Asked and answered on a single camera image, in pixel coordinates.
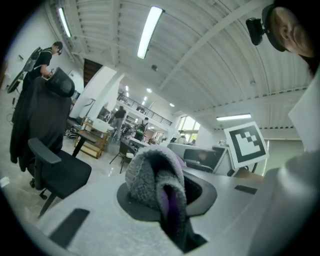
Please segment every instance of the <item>backpack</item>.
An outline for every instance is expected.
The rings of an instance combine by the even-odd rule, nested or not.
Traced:
[[[147,124],[148,123],[144,123],[144,121],[142,121],[142,123],[139,124],[138,127],[136,128],[136,132],[138,134],[145,134]]]

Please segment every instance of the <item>office chair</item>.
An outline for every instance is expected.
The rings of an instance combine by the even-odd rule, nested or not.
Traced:
[[[122,161],[121,161],[121,170],[120,173],[122,172],[122,168],[124,167],[124,163],[125,163],[125,159],[132,159],[134,158],[134,154],[132,153],[128,153],[129,150],[129,146],[124,143],[123,141],[120,141],[120,150],[119,153],[116,154],[116,156],[111,160],[111,162],[109,163],[109,165],[116,159],[116,157],[121,157]]]
[[[73,81],[60,68],[48,81],[36,78],[13,125],[11,161],[18,159],[20,169],[34,177],[32,187],[51,192],[39,216],[56,197],[64,199],[83,187],[91,174],[91,167],[75,157],[79,147],[73,155],[61,150],[74,91]]]

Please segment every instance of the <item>balcony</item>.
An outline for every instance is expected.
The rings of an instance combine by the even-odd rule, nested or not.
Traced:
[[[172,122],[169,121],[168,119],[165,119],[161,115],[158,115],[157,113],[153,112],[149,108],[139,104],[138,102],[134,101],[131,98],[126,97],[125,95],[118,93],[117,100],[122,102],[123,104],[133,108],[134,110],[141,112],[146,117],[151,118],[151,119],[159,122],[160,124],[167,125],[167,126],[171,126],[171,124],[172,124]]]

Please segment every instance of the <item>floor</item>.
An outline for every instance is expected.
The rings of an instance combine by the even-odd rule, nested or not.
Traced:
[[[7,92],[0,90],[0,179],[4,177],[9,179],[9,184],[2,189],[16,214],[34,224],[45,200],[39,197],[40,191],[30,187],[29,182],[32,177],[28,171],[20,171],[19,165],[10,161],[9,149],[12,131],[10,120],[13,113],[12,100],[14,97],[14,93],[7,94]],[[62,150],[72,154],[74,140],[65,137]],[[110,177],[120,173],[120,157],[117,157],[112,164],[109,164],[119,152],[119,143],[111,141],[108,143],[106,151],[99,159],[95,159],[81,151],[78,153],[77,158],[86,162],[92,168],[87,184],[92,184],[100,180],[101,177]],[[125,171],[126,168],[127,164],[125,163],[122,171]],[[50,192],[46,191],[44,194],[49,196]],[[60,199],[56,198],[51,207],[59,201]]]

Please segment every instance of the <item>gray towel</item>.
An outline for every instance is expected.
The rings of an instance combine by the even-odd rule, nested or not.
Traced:
[[[165,231],[175,243],[182,243],[187,199],[176,154],[159,145],[141,148],[127,168],[125,181],[132,197],[159,210]]]

